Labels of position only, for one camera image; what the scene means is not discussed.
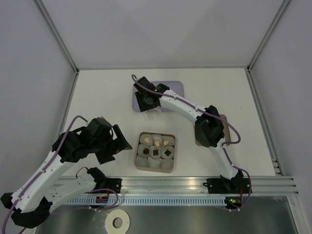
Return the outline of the gold square chocolate tin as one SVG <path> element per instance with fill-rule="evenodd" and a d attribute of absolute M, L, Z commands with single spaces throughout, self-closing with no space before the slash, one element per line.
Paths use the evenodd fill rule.
<path fill-rule="evenodd" d="M 135 167 L 141 171 L 171 173 L 176 159 L 176 137 L 142 132 L 135 151 Z"/>

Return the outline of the dark square chocolate corner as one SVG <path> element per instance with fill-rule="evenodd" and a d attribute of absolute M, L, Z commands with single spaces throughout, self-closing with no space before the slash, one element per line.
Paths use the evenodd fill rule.
<path fill-rule="evenodd" d="M 170 156 L 172 152 L 170 150 L 166 150 L 164 153 L 166 156 Z"/>

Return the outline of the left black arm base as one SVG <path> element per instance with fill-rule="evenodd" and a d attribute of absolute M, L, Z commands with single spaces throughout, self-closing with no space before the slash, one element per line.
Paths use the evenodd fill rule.
<path fill-rule="evenodd" d="M 96 203 L 114 203 L 119 200 L 121 190 L 120 178 L 107 178 L 96 182 L 95 187 L 87 194 L 96 195 Z"/>

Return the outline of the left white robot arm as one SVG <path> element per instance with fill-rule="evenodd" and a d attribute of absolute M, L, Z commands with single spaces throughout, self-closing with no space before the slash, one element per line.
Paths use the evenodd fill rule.
<path fill-rule="evenodd" d="M 105 118 L 97 117 L 77 129 L 70 126 L 52 145 L 44 162 L 36 172 L 13 193 L 4 193 L 0 200 L 9 211 L 2 225 L 5 233 L 8 220 L 23 229 L 42 224 L 59 206 L 81 194 L 120 190 L 110 186 L 109 178 L 97 167 L 88 168 L 87 174 L 53 188 L 55 182 L 74 164 L 94 154 L 99 164 L 115 160 L 115 155 L 132 149 L 118 125 L 111 125 Z"/>

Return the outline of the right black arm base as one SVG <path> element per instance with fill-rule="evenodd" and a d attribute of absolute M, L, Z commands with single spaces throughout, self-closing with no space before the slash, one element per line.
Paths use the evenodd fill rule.
<path fill-rule="evenodd" d="M 250 182 L 247 178 L 243 178 L 238 182 L 224 178 L 208 178 L 203 183 L 203 186 L 208 189 L 208 193 L 211 195 L 248 194 L 251 188 Z"/>

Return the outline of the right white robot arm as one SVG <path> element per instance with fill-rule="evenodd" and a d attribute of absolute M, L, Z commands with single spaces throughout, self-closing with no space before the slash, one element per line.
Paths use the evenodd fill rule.
<path fill-rule="evenodd" d="M 226 151 L 231 142 L 225 139 L 224 126 L 229 123 L 220 117 L 216 107 L 198 106 L 162 83 L 154 86 L 146 77 L 137 78 L 135 75 L 131 77 L 137 90 L 135 96 L 141 112 L 163 107 L 186 118 L 194 125 L 196 141 L 210 150 L 219 167 L 220 178 L 215 188 L 217 193 L 249 192 L 250 182 L 244 177 L 243 169 L 234 165 Z"/>

